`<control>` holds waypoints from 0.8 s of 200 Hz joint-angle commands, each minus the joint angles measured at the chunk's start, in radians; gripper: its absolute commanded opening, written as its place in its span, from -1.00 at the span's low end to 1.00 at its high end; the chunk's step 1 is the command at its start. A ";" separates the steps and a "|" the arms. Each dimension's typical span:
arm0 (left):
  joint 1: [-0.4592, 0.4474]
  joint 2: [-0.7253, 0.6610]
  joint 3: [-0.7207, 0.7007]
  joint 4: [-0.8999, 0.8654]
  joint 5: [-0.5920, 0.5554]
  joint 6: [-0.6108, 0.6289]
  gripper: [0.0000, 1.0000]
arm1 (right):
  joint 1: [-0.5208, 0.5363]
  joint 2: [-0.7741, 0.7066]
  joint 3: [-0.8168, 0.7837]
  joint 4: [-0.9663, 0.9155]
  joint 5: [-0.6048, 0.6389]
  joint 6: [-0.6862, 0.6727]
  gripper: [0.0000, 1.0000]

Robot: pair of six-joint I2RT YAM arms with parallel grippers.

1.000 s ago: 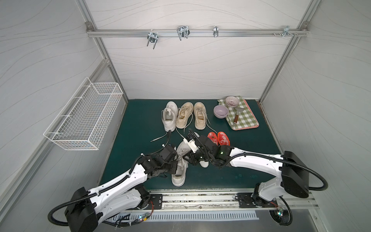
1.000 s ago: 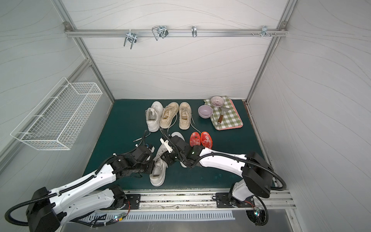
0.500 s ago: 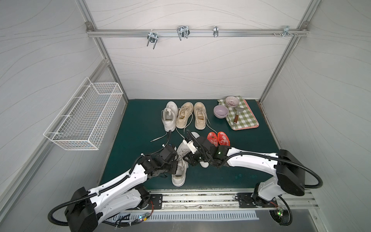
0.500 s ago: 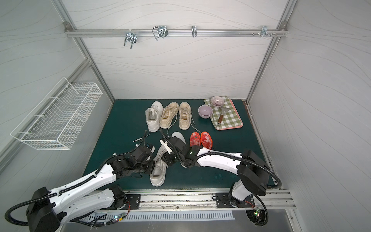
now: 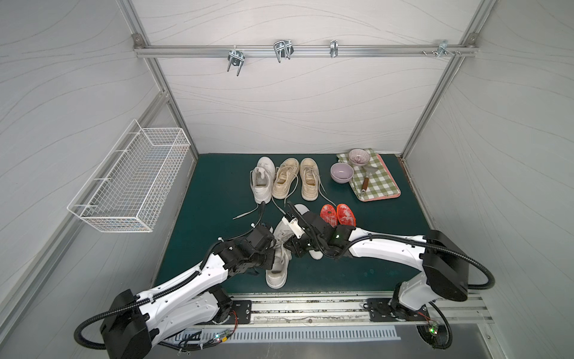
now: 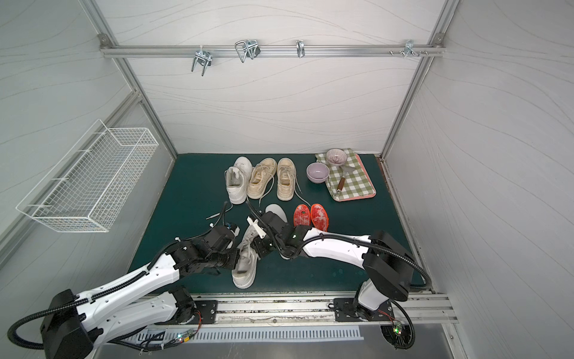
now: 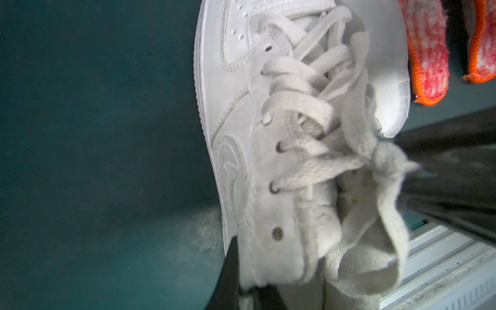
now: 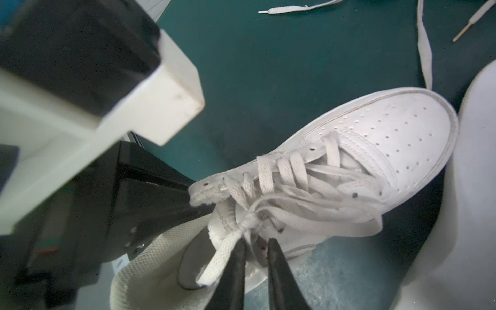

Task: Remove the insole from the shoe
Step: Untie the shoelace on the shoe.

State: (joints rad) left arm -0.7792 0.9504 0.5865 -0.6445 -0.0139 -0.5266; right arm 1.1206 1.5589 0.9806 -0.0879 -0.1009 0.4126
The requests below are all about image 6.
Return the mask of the white insole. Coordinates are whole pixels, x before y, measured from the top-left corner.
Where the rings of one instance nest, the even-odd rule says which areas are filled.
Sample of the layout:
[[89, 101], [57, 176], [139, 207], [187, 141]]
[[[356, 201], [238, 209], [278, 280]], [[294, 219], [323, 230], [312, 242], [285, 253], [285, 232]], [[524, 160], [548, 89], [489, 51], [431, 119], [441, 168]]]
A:
[[272, 204], [266, 206], [265, 212], [272, 212], [273, 214], [275, 214], [279, 218], [281, 218], [285, 223], [288, 222], [285, 211], [283, 210], [283, 208], [281, 206], [279, 206], [276, 203], [272, 203]]

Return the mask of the beige sneaker with red insole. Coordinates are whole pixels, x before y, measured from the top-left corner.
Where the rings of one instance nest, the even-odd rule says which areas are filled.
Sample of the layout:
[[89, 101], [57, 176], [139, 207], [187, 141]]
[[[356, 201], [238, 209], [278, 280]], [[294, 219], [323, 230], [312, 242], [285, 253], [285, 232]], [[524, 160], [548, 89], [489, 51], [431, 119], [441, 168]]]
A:
[[297, 197], [303, 204], [311, 207], [311, 203], [303, 198], [294, 162], [285, 157], [277, 163], [277, 198], [287, 202], [293, 197]]

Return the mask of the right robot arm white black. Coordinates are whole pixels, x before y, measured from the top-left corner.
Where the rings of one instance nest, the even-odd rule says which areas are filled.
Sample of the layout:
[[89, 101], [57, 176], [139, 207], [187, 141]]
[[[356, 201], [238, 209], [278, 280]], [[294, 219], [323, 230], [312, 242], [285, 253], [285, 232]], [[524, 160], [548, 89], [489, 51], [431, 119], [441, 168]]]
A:
[[367, 280], [356, 294], [356, 305], [376, 311], [382, 303], [408, 300], [414, 272], [422, 274], [410, 251], [386, 232], [349, 236], [312, 226], [292, 226], [273, 212], [248, 217], [257, 232], [250, 243], [257, 257], [277, 251], [285, 260], [326, 258], [362, 269]]

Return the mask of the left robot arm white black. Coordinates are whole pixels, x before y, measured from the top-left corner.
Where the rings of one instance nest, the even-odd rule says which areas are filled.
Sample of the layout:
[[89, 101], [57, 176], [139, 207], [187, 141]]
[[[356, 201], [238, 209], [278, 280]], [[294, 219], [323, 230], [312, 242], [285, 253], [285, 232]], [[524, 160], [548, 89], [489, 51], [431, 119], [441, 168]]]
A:
[[40, 326], [47, 358], [86, 358], [95, 348], [153, 324], [183, 325], [200, 311], [184, 287], [145, 296], [204, 269], [231, 269], [239, 252], [235, 224], [218, 225], [203, 236], [166, 245], [150, 263], [108, 284], [78, 295], [70, 290], [52, 299], [50, 308], [78, 299], [81, 304], [49, 314]]

